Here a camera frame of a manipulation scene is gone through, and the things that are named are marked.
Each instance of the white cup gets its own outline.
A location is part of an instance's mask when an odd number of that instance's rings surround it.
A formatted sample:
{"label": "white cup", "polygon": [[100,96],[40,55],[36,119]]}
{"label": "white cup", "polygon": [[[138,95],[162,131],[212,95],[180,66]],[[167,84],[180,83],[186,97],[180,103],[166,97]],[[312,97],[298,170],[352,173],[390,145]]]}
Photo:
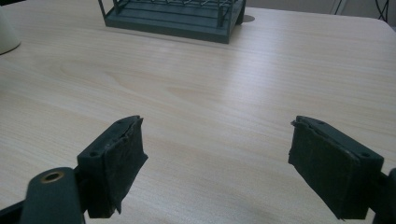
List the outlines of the white cup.
{"label": "white cup", "polygon": [[21,41],[15,35],[0,7],[0,54],[15,49],[20,43]]}

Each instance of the white wall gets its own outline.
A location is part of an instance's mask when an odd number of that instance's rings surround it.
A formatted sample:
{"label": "white wall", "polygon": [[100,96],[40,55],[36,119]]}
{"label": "white wall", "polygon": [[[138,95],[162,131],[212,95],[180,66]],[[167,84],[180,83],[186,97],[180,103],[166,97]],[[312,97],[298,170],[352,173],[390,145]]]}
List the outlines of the white wall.
{"label": "white wall", "polygon": [[[331,14],[340,0],[247,0],[248,7]],[[386,0],[378,0],[383,6]],[[378,18],[375,0],[346,0],[341,15]],[[396,26],[396,0],[389,0],[389,25]]]}

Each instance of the wooden table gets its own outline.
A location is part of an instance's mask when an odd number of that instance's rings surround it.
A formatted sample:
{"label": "wooden table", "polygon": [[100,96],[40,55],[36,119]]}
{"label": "wooden table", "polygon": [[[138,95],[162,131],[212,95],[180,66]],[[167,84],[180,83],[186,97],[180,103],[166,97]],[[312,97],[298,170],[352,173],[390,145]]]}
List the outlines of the wooden table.
{"label": "wooden table", "polygon": [[223,45],[107,28],[94,0],[4,11],[22,43],[0,56],[0,208],[135,114],[148,161],[122,214],[88,223],[344,223],[288,164],[297,115],[396,167],[396,34],[384,22],[247,8],[255,21]]}

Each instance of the wire rack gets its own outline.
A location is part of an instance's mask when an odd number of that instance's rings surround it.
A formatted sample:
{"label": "wire rack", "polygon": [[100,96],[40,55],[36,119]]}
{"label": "wire rack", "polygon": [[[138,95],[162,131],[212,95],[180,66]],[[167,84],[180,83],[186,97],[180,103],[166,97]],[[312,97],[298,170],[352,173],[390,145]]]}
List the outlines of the wire rack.
{"label": "wire rack", "polygon": [[113,0],[106,26],[229,43],[246,0]]}

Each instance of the light wood tabletop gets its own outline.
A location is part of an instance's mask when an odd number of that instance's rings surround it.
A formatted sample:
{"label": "light wood tabletop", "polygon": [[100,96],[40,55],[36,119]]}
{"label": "light wood tabletop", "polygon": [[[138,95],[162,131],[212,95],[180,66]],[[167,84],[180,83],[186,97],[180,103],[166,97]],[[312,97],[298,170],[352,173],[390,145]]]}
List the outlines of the light wood tabletop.
{"label": "light wood tabletop", "polygon": [[288,164],[297,115],[396,167],[396,34],[382,21],[247,8],[255,20],[225,45],[105,27],[94,0],[3,11],[21,45],[0,56],[0,209],[131,115],[148,160],[121,215],[88,223],[344,223]]}

